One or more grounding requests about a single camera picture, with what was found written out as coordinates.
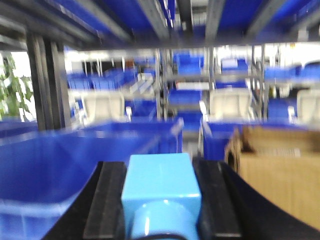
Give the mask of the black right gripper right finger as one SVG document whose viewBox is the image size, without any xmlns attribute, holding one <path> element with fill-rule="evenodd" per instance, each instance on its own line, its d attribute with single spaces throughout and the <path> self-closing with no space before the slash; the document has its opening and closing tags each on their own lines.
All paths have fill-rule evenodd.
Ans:
<svg viewBox="0 0 320 240">
<path fill-rule="evenodd" d="M 192 159 L 202 194 L 202 240 L 318 240 L 319 230 L 267 200 L 223 161 Z"/>
</svg>

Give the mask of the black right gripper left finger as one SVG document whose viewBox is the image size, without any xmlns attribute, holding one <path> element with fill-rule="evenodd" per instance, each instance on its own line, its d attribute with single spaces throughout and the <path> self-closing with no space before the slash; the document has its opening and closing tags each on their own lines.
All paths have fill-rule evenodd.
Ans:
<svg viewBox="0 0 320 240">
<path fill-rule="evenodd" d="M 126 173 L 124 162 L 100 161 L 80 194 L 43 239 L 125 239 L 121 194 Z"/>
</svg>

